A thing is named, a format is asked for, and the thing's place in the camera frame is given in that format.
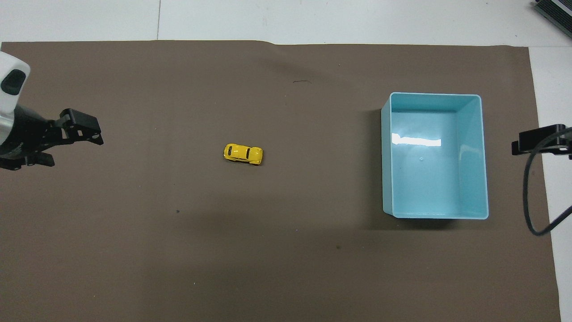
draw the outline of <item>toy car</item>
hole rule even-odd
[[[224,148],[223,156],[226,160],[234,162],[248,162],[255,166],[259,166],[262,162],[262,149],[231,143],[227,144]]]

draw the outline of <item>plastic bin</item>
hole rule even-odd
[[[382,108],[383,210],[398,218],[486,219],[480,96],[391,93]]]

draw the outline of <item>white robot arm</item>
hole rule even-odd
[[[54,166],[43,151],[53,146],[89,141],[102,145],[97,119],[74,109],[64,109],[58,120],[46,120],[18,105],[30,67],[0,52],[0,168],[19,170],[23,165]]]

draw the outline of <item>brown paper mat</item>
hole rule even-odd
[[[105,145],[0,174],[2,321],[556,321],[550,237],[522,216],[526,48],[4,43],[20,103],[99,118]],[[393,91],[479,94],[490,217],[382,212]],[[265,149],[228,162],[227,143]],[[547,221],[540,160],[531,212]]]

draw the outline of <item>white table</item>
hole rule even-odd
[[[528,46],[539,125],[572,126],[572,39],[531,4],[527,0],[20,0],[0,3],[0,41]],[[513,138],[506,140],[508,146]],[[572,203],[572,162],[552,155],[543,155],[543,161],[549,214],[554,219]],[[551,237],[562,321],[572,321],[572,275],[567,272],[572,269],[572,219]]]

